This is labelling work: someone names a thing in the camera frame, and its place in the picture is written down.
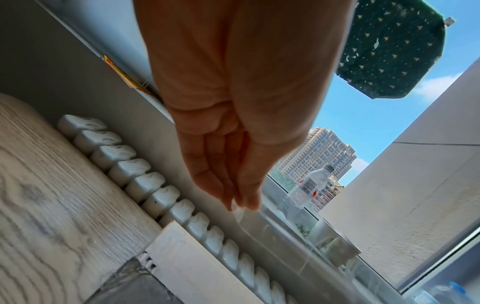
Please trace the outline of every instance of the green fabric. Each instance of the green fabric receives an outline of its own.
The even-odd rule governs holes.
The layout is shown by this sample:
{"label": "green fabric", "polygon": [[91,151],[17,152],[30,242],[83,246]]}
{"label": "green fabric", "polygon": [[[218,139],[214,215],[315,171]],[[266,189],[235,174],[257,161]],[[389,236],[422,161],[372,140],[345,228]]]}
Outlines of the green fabric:
{"label": "green fabric", "polygon": [[336,73],[370,98],[401,98],[444,42],[442,16],[421,0],[359,0]]}

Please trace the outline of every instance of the water bottle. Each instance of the water bottle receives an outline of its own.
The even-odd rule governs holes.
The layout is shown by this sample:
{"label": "water bottle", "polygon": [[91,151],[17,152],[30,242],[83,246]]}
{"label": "water bottle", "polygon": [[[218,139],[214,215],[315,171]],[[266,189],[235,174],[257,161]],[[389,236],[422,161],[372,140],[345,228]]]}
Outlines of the water bottle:
{"label": "water bottle", "polygon": [[412,304],[475,304],[475,302],[460,285],[449,282],[447,285],[437,285],[428,292],[422,291],[413,298]]}
{"label": "water bottle", "polygon": [[322,169],[310,172],[288,193],[289,199],[298,208],[305,207],[312,198],[326,187],[333,171],[333,166],[327,164]]}

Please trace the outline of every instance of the white wall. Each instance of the white wall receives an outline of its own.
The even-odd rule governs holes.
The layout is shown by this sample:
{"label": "white wall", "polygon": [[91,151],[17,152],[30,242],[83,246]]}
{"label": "white wall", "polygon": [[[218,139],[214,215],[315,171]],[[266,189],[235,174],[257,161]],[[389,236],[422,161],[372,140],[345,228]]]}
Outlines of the white wall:
{"label": "white wall", "polygon": [[480,60],[320,215],[398,285],[480,219]]}

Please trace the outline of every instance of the building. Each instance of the building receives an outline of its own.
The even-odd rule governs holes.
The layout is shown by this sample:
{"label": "building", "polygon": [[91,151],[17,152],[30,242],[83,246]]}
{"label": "building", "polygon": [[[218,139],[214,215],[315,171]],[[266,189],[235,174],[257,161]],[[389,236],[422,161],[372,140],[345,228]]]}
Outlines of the building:
{"label": "building", "polygon": [[312,213],[317,214],[343,189],[344,186],[340,185],[334,177],[330,177],[326,187],[311,200],[308,208]]}
{"label": "building", "polygon": [[325,164],[335,168],[332,177],[338,181],[352,167],[357,158],[355,150],[331,130],[315,127],[296,150],[277,163],[277,170],[295,182]]}

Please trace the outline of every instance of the blue sky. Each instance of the blue sky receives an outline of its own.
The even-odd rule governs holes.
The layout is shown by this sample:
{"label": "blue sky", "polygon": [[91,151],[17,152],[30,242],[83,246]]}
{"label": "blue sky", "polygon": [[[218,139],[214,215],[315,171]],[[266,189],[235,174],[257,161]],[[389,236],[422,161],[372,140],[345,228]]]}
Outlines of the blue sky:
{"label": "blue sky", "polygon": [[480,57],[480,0],[430,0],[445,19],[447,29],[442,57],[416,88],[402,99],[370,99],[334,76],[314,127],[334,131],[358,156],[340,179],[348,185],[405,130],[463,71]]}

